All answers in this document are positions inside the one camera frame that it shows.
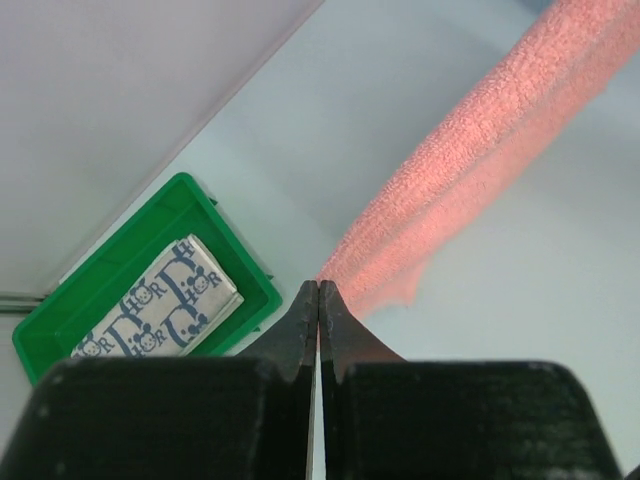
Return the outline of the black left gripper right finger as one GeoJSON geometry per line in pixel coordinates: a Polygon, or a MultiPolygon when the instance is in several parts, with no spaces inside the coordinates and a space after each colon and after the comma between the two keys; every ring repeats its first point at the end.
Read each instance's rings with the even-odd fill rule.
{"type": "Polygon", "coordinates": [[[546,361],[408,361],[319,287],[330,479],[618,479],[574,374],[546,361]]]}

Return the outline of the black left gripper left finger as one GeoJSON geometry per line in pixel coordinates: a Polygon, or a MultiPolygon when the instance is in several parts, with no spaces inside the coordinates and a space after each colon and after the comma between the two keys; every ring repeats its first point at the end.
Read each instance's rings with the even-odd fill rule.
{"type": "Polygon", "coordinates": [[[5,479],[307,479],[318,285],[234,356],[57,363],[1,459],[5,479]]]}

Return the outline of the pink towel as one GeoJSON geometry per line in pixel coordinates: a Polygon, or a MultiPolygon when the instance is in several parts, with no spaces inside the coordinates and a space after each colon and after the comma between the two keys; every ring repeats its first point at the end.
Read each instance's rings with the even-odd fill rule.
{"type": "Polygon", "coordinates": [[[324,267],[357,315],[413,299],[429,257],[600,94],[639,48],[635,1],[556,1],[354,221],[324,267]]]}

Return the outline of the blue white patterned towel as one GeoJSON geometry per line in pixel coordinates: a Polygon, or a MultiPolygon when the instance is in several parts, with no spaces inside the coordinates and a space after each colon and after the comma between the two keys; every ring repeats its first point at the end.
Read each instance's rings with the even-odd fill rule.
{"type": "Polygon", "coordinates": [[[161,252],[70,356],[185,356],[243,302],[218,260],[190,234],[161,252]]]}

